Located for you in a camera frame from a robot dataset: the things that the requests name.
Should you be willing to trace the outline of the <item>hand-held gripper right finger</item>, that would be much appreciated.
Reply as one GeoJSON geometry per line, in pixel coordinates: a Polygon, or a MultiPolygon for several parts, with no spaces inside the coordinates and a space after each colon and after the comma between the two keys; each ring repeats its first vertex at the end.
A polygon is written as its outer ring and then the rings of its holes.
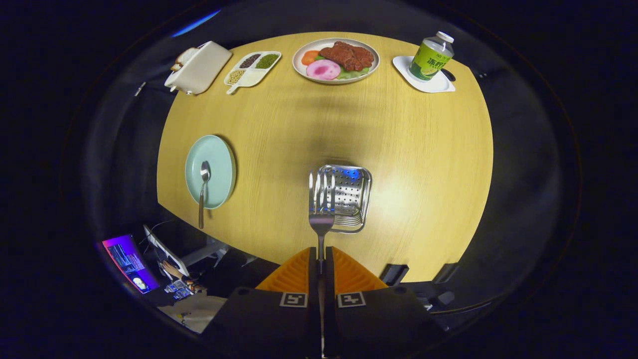
{"type": "Polygon", "coordinates": [[[325,355],[413,359],[447,338],[412,290],[387,286],[345,251],[325,251],[325,355]]]}

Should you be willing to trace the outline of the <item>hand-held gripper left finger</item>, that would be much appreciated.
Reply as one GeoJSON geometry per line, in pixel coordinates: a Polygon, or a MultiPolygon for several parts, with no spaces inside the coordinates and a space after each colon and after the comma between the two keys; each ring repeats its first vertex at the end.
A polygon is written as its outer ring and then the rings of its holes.
{"type": "Polygon", "coordinates": [[[239,287],[203,330],[216,359],[319,358],[317,250],[301,250],[255,288],[239,287]]]}

